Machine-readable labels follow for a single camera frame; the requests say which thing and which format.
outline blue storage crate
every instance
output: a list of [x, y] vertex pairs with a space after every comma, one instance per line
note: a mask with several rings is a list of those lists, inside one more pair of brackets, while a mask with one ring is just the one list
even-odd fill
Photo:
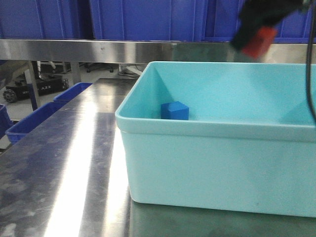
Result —
[[0, 104], [0, 138], [5, 135], [5, 131], [13, 126], [6, 110], [6, 106]]
[[207, 0], [90, 0], [90, 5], [99, 40], [204, 39]]
[[[240, 21], [238, 14], [245, 0], [209, 0], [206, 18], [205, 40], [230, 41], [237, 32]], [[276, 43], [307, 43], [311, 25], [311, 11], [298, 11], [284, 18], [276, 28]]]
[[67, 90], [63, 91], [59, 95], [54, 98], [54, 101], [59, 102], [69, 102], [74, 99], [77, 95], [81, 92], [86, 90], [92, 83], [80, 82], [75, 84], [74, 86], [68, 88]]
[[9, 141], [12, 144], [17, 143], [64, 105], [65, 103], [62, 102], [49, 102], [39, 107], [37, 110], [33, 111], [30, 115], [17, 122], [5, 132], [9, 138]]
[[116, 119], [137, 202], [316, 217], [304, 64], [153, 62]]
[[0, 16], [0, 38], [92, 37], [89, 0], [1, 0]]

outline black cable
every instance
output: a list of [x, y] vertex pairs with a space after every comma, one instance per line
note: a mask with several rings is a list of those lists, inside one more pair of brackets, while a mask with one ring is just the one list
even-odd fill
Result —
[[132, 73], [118, 73], [119, 76], [123, 76], [123, 77], [129, 77], [129, 78], [139, 78], [139, 75], [137, 76], [137, 74], [132, 74]]
[[315, 37], [315, 31], [316, 31], [315, 29], [316, 28], [316, 5], [314, 2], [312, 6], [313, 6], [312, 23], [311, 23], [311, 30], [310, 30], [310, 36], [308, 40], [307, 53], [306, 53], [306, 97], [307, 97], [308, 107], [310, 109], [310, 112], [313, 116], [313, 119], [316, 125], [316, 112], [315, 112], [315, 107], [313, 103], [312, 83], [311, 83], [313, 43], [314, 43], [314, 37]]

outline blue block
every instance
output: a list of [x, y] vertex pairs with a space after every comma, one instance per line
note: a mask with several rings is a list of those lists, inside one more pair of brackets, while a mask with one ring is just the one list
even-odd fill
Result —
[[161, 118], [189, 120], [189, 107], [179, 101], [162, 104]]

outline wheel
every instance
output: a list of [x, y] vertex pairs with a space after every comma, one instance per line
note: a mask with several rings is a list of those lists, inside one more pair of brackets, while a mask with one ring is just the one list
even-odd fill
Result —
[[18, 97], [16, 96], [15, 92], [11, 89], [5, 90], [3, 93], [3, 97], [9, 103], [14, 103], [18, 101]]

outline light blue plastic bin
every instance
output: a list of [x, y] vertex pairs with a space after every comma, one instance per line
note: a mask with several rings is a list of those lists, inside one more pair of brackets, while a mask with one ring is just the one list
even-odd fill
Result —
[[153, 62], [116, 118], [137, 202], [316, 217], [305, 65]]

